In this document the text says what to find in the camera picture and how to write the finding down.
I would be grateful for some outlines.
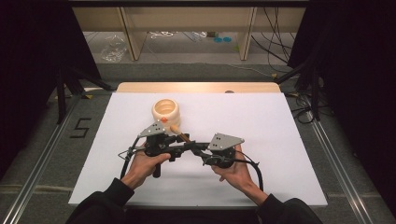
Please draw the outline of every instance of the white paper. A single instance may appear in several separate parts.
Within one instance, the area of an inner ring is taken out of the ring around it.
[[[118,154],[154,122],[151,108],[164,98],[178,102],[179,128],[191,140],[210,142],[215,133],[244,138],[242,149],[260,163],[265,192],[282,202],[299,198],[308,205],[327,205],[282,93],[113,93],[69,203],[79,204],[120,177],[124,160]],[[249,167],[249,171],[258,184],[254,169]],[[203,166],[201,158],[189,151],[174,162],[166,161],[162,176],[148,177],[127,204],[256,206],[226,181],[219,182],[210,166]]]

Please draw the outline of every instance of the metal rail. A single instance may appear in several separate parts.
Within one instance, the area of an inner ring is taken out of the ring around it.
[[[29,200],[33,195],[35,186],[37,185],[42,174],[44,173],[44,170],[48,162],[50,161],[53,151],[57,147],[59,139],[62,136],[62,133],[64,132],[64,128],[68,124],[70,115],[72,114],[79,99],[80,96],[78,95],[72,97],[70,106],[67,110],[68,112],[65,115],[64,120],[60,124],[56,125],[50,137],[50,140],[48,141],[46,147],[41,153],[41,156],[39,157],[37,163],[35,164],[35,167],[33,168],[26,182],[24,183],[14,203],[10,206],[6,218],[3,221],[4,224],[11,224],[11,223],[15,224],[18,223],[18,221],[20,220],[26,205],[29,203]]]
[[[313,118],[312,113],[309,112],[307,114],[308,117],[310,117],[311,119]],[[312,124],[315,134],[317,135],[318,140],[321,146],[323,147],[324,152],[326,153],[327,159],[329,160],[329,163],[332,166],[332,169],[338,179],[338,182],[340,183],[341,188],[343,189],[346,198],[349,201],[349,204],[352,207],[353,212],[355,213],[357,220],[361,224],[373,223],[367,211],[366,205],[364,204],[364,201],[361,199],[361,196],[359,195],[356,188],[352,184],[352,181],[350,180],[349,175],[347,174],[347,171],[344,168],[343,163],[341,163],[340,159],[338,158],[338,155],[335,152],[329,137],[324,131],[321,122],[314,120]]]

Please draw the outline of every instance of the cup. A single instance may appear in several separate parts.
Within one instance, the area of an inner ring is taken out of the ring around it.
[[[165,130],[170,133],[170,126],[180,125],[180,111],[178,103],[171,99],[162,99],[155,103],[151,109],[154,120],[160,120]]]

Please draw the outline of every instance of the printed number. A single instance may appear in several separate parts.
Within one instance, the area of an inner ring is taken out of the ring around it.
[[[79,119],[78,122],[77,122],[77,124],[76,124],[75,130],[84,130],[84,134],[83,134],[83,135],[71,135],[70,138],[85,138],[85,135],[87,135],[87,132],[88,132],[88,130],[89,130],[90,128],[81,128],[81,127],[79,127],[79,124],[80,124],[83,120],[91,120],[91,119]]]

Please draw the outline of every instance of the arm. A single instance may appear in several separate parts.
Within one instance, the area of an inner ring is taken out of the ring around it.
[[[122,207],[134,195],[146,177],[152,175],[157,163],[169,160],[169,154],[148,157],[143,151],[134,155],[131,168],[121,180],[114,178],[104,192],[95,192],[86,198],[72,213],[66,223],[125,223]]]
[[[241,146],[235,146],[235,150],[235,158],[245,160]],[[212,169],[220,175],[219,181],[227,180],[231,186],[239,189],[259,206],[257,214],[262,219],[262,223],[321,223],[303,201],[291,199],[282,203],[274,195],[261,191],[251,179],[246,163],[235,162],[227,169],[212,166]]]

